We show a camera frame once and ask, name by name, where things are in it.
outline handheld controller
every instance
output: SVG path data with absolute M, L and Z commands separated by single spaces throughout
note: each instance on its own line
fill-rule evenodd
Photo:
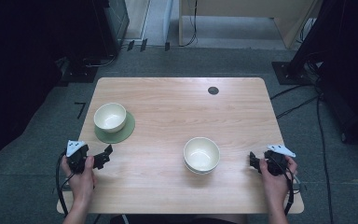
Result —
M 258 159 L 253 152 L 250 153 L 250 165 L 260 170 L 260 159 Z M 264 153 L 264 157 L 267 159 L 268 171 L 272 175 L 282 175 L 283 171 L 286 170 L 287 161 L 283 154 L 268 150 Z
M 85 142 L 69 141 L 66 149 L 68 165 L 74 174 L 81 174 L 84 171 L 89 147 Z M 101 170 L 103 165 L 110 161 L 109 155 L 113 152 L 112 145 L 109 145 L 104 152 L 94 156 L 93 168 Z
M 272 175 L 283 175 L 283 172 L 287 168 L 287 160 L 284 155 L 295 157 L 296 154 L 289 150 L 285 146 L 268 146 L 270 150 L 264 153 L 265 159 L 267 159 L 268 171 Z M 260 159 L 258 159 L 253 152 L 250 153 L 250 165 L 258 170 L 258 173 L 261 174 L 260 170 Z

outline ceramic bowl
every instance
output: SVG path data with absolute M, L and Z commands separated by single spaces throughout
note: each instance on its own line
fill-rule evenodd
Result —
M 184 157 L 189 170 L 197 174 L 207 174 L 219 163 L 220 150 L 211 139 L 196 137 L 186 143 Z
M 94 124 L 106 133 L 116 133 L 126 124 L 127 111 L 124 106 L 110 103 L 101 106 L 94 114 Z

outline wire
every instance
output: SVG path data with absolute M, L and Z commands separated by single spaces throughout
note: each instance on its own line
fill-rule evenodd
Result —
M 278 115 L 276 118 L 277 118 L 277 119 L 280 119 L 281 117 L 290 114 L 292 111 L 294 111 L 294 110 L 296 110 L 296 109 L 299 109 L 301 106 L 309 104 L 310 102 L 312 102 L 313 100 L 315 100 L 315 99 L 318 98 L 318 97 L 319 97 L 319 95 L 314 96 L 314 97 L 310 98 L 308 101 L 302 103 L 301 105 L 298 105 L 298 106 L 296 106 L 296 107 L 293 107 L 293 108 L 291 108 L 291 109 L 288 109 L 288 110 L 284 111 L 283 113 L 281 113 L 280 115 Z
M 65 214 L 65 216 L 67 216 L 68 215 L 68 209 L 66 207 L 65 200 L 64 200 L 63 195 L 62 195 L 62 189 L 60 188 L 60 165 L 61 165 L 63 155 L 65 155 L 65 151 L 63 153 L 61 153 L 60 157 L 57 160 L 57 165 L 56 165 L 56 189 L 57 189 L 57 193 L 58 193 L 58 198 L 60 200 L 60 204 L 62 206 L 63 213 Z
M 280 166 L 280 164 L 277 161 L 275 161 L 275 159 L 273 157 L 270 157 L 268 159 L 271 159 L 272 161 L 274 161 L 275 164 L 281 169 L 282 173 L 284 174 L 284 177 L 286 177 L 287 188 L 289 188 L 289 199 L 287 201 L 286 207 L 284 208 L 284 214 L 287 216 L 287 214 L 289 213 L 290 207 L 292 207 L 293 201 L 295 199 L 295 193 L 293 190 L 294 175 L 288 167 L 286 167 L 286 169 L 283 169 Z M 289 172 L 289 174 L 292 178 L 289 178 L 289 176 L 287 176 L 286 170 Z
M 96 224 L 98 222 L 98 220 L 100 219 L 100 217 L 101 217 L 101 214 L 98 214 L 98 216 L 95 218 L 93 223 Z
M 330 222 L 332 224 L 334 224 L 333 206 L 331 204 L 330 177 L 328 174 L 327 161 L 326 161 L 326 145 L 325 145 L 325 141 L 324 141 L 324 129 L 322 127 L 321 115 L 320 115 L 320 111 L 319 111 L 320 99 L 321 99 L 321 97 L 318 97 L 318 101 L 316 103 L 316 113 L 317 113 L 317 117 L 318 117 L 319 130 L 321 132 L 321 137 L 322 137 L 322 149 L 323 149 L 323 156 L 324 156 L 324 174 L 326 176 L 327 200 L 328 200 L 328 209 L 329 209 L 329 214 L 330 214 Z
M 289 91 L 293 91 L 293 90 L 295 90 L 295 89 L 297 89 L 297 88 L 305 87 L 305 86 L 310 86 L 310 85 L 298 85 L 298 86 L 294 86 L 294 87 L 292 87 L 292 88 L 290 88 L 290 89 L 281 91 L 281 92 L 279 92 L 279 93 L 277 93 L 277 94 L 271 96 L 269 99 L 270 99 L 270 100 L 273 100 L 273 99 L 277 98 L 278 96 L 281 96 L 281 95 L 283 95 L 283 94 L 285 94 L 285 93 L 287 93 L 287 92 L 289 92 Z
M 194 28 L 193 36 L 191 36 L 191 39 L 190 39 L 190 41 L 188 41 L 187 44 L 181 45 L 180 47 L 189 46 L 189 45 L 191 45 L 191 44 L 194 42 L 194 40 L 197 41 L 196 43 L 199 42 L 199 40 L 197 39 L 197 21 L 196 21 L 196 18 L 197 18 L 197 4 L 198 4 L 198 0 L 196 0 L 195 6 L 194 6 L 194 24 L 193 24 L 193 21 L 191 20 L 191 17 L 190 17 L 191 25 L 192 25 L 193 28 Z
M 103 67 L 103 66 L 107 66 L 108 64 L 110 64 L 112 61 L 115 60 L 116 55 L 110 55 L 110 57 L 112 57 L 112 59 L 110 59 L 110 61 L 108 63 L 103 63 L 103 64 L 88 64 L 86 65 L 86 67 Z M 85 62 L 86 60 L 90 60 L 90 58 L 85 58 L 83 59 L 83 62 Z
M 75 173 L 71 173 L 71 175 L 68 176 L 68 178 L 65 179 L 63 184 L 61 185 L 60 191 L 62 191 L 63 187 L 68 183 L 68 181 L 74 176 Z

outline forearm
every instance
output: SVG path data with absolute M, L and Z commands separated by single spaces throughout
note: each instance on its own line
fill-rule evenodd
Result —
M 282 204 L 268 203 L 268 223 L 269 224 L 286 224 L 289 223 Z
M 68 216 L 66 216 L 64 224 L 72 224 L 72 223 L 85 223 L 86 217 L 89 209 L 87 206 L 82 204 L 76 204 L 71 208 Z

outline green plate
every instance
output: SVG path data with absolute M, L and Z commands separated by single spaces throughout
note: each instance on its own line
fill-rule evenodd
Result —
M 95 125 L 94 132 L 95 135 L 97 135 L 97 138 L 100 139 L 100 141 L 108 144 L 114 144 L 114 143 L 122 142 L 126 140 L 128 137 L 130 137 L 134 128 L 135 128 L 135 118 L 130 112 L 127 111 L 126 124 L 120 131 L 116 133 L 106 133 Z

